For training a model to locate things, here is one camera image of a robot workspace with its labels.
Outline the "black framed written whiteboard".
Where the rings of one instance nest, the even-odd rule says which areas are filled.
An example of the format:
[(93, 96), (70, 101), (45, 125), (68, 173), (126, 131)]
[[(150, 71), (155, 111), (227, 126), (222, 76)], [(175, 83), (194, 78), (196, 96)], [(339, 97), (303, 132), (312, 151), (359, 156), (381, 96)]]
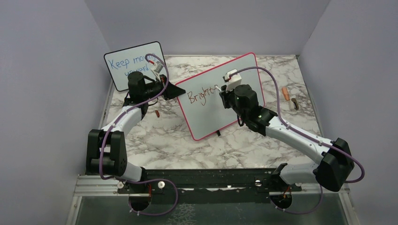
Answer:
[(104, 54), (104, 61), (117, 91), (128, 89), (127, 76), (132, 72), (138, 71), (152, 79), (155, 78), (151, 72), (153, 65), (145, 58), (148, 53), (164, 60), (161, 44), (158, 41)]

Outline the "pink framed whiteboard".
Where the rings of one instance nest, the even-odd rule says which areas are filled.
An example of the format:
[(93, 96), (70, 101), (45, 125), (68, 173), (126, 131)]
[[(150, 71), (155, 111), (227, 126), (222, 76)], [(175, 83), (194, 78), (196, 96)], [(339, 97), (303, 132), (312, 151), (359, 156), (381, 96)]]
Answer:
[(223, 107), (217, 90), (225, 85), (223, 77), (229, 71), (245, 68), (246, 71), (240, 73), (242, 84), (250, 85), (257, 93), (259, 104), (265, 106), (260, 74), (253, 69), (256, 65), (256, 55), (250, 52), (176, 83), (186, 91), (177, 100), (195, 141), (237, 121), (236, 113)]

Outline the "orange marker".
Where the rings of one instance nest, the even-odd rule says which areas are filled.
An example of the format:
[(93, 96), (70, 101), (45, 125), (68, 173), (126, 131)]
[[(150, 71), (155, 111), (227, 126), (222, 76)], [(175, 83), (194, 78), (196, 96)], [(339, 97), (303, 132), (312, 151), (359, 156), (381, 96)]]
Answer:
[(281, 90), (282, 90), (284, 99), (286, 101), (290, 101), (290, 95), (289, 95), (289, 91), (288, 91), (287, 87), (282, 87)]

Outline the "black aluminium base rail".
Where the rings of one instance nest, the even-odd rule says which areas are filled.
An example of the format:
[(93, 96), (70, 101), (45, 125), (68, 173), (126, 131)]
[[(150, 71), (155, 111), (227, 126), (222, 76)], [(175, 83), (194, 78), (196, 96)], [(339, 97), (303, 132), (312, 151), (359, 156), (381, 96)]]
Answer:
[(279, 185), (274, 168), (251, 169), (148, 169), (147, 184), (103, 180), (82, 175), (77, 179), (74, 196), (127, 197), (134, 203), (218, 204), (270, 203), (283, 195), (291, 202), (294, 195), (319, 194), (317, 184)]

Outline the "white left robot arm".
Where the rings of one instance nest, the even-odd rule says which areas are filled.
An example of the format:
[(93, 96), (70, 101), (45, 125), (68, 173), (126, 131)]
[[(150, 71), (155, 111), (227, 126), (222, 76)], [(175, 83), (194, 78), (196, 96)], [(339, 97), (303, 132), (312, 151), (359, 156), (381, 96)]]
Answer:
[(129, 180), (130, 187), (140, 193), (147, 188), (148, 181), (142, 176), (142, 167), (128, 162), (125, 137), (145, 117), (149, 101), (158, 97), (171, 100), (186, 91), (171, 84), (165, 75), (152, 79), (132, 72), (127, 78), (129, 91), (119, 115), (102, 129), (93, 129), (88, 134), (86, 171), (101, 174), (105, 180)]

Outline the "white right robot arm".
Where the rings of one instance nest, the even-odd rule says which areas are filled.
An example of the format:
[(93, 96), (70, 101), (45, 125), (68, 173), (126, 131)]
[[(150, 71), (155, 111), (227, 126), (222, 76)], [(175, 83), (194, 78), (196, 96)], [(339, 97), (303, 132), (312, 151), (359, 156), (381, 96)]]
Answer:
[(296, 183), (318, 183), (329, 191), (337, 192), (346, 182), (354, 162), (346, 140), (317, 137), (296, 126), (283, 122), (278, 114), (259, 105), (257, 93), (248, 84), (231, 91), (226, 85), (219, 90), (222, 104), (233, 109), (240, 126), (277, 139), (308, 156), (312, 162), (305, 164), (280, 164), (272, 173), (270, 185), (278, 191)]

